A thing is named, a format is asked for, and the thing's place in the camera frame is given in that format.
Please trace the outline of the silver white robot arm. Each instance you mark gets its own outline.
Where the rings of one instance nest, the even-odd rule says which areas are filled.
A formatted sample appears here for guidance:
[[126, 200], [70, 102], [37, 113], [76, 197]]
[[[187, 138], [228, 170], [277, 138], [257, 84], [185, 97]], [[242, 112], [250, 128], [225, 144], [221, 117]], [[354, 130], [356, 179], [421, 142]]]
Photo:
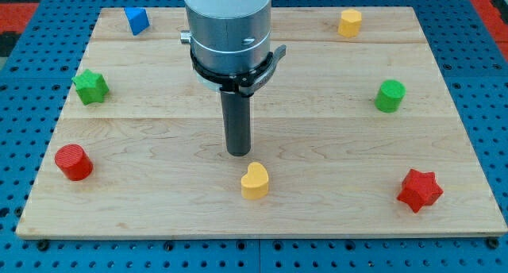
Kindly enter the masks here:
[[255, 83], [273, 61], [271, 0], [184, 0], [194, 70], [225, 92]]

